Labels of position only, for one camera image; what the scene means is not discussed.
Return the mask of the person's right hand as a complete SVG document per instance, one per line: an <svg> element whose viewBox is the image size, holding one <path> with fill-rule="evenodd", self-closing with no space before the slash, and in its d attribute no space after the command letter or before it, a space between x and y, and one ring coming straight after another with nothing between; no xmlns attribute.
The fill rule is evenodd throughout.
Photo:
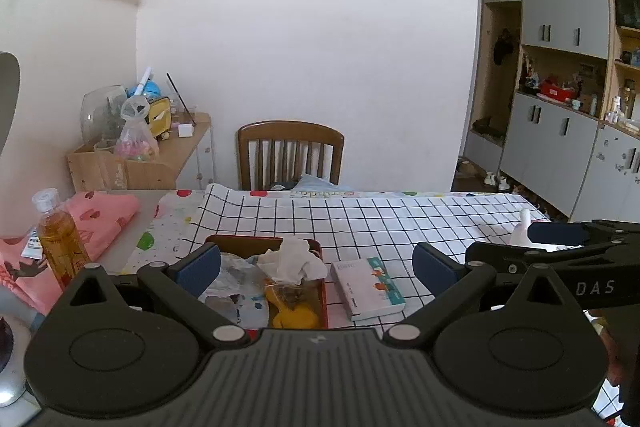
<svg viewBox="0 0 640 427"><path fill-rule="evenodd" d="M625 378L625 365L620 358L618 351L618 343L611 335L608 329L608 321L602 310L589 310L591 323L604 344L606 352L608 352L608 373L606 379L613 387L618 387Z"/></svg>

